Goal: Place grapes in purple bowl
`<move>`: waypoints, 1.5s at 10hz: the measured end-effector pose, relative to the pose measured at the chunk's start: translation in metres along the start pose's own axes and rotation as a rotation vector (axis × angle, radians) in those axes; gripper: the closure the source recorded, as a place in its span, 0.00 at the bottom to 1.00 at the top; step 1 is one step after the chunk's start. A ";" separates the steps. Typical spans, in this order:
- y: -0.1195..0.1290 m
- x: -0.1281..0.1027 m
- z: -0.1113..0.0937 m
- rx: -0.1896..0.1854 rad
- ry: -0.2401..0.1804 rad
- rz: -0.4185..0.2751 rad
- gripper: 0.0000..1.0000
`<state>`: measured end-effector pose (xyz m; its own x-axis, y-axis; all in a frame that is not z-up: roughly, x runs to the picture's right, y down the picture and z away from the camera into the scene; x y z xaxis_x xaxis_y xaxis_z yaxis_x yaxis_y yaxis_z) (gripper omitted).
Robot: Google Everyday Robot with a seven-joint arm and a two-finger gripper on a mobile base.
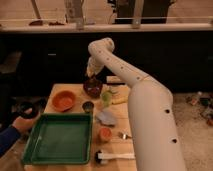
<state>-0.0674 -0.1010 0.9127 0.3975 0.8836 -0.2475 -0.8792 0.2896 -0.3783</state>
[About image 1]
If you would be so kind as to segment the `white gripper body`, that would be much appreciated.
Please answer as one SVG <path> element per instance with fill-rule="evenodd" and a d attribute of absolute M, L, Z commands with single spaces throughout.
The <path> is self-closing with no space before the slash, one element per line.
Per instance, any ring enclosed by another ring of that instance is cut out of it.
<path fill-rule="evenodd" d="M 104 68 L 104 65 L 96 60 L 94 57 L 90 57 L 87 63 L 86 75 L 91 78 L 94 75 L 100 73 Z"/>

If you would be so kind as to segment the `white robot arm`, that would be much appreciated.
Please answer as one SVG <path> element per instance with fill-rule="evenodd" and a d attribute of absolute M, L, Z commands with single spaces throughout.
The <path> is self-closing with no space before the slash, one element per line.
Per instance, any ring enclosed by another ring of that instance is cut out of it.
<path fill-rule="evenodd" d="M 128 116 L 137 171 L 187 171 L 172 112 L 173 96 L 148 73 L 113 54 L 111 38 L 88 45 L 87 75 L 106 66 L 129 88 Z"/>

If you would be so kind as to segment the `person's hand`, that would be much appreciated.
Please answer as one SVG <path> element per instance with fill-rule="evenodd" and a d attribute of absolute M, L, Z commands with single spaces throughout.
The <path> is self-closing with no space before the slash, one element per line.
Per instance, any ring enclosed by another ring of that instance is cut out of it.
<path fill-rule="evenodd" d="M 36 117 L 31 119 L 25 119 L 19 116 L 13 121 L 12 126 L 16 128 L 20 133 L 25 133 L 34 126 L 39 117 L 40 114 L 37 114 Z"/>

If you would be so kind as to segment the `blue sleeved forearm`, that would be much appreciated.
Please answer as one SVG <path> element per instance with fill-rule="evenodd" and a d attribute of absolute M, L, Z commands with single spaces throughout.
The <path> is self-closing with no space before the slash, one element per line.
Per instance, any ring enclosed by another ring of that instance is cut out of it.
<path fill-rule="evenodd" d="M 0 157 L 2 157 L 20 138 L 20 132 L 13 126 L 0 133 Z"/>

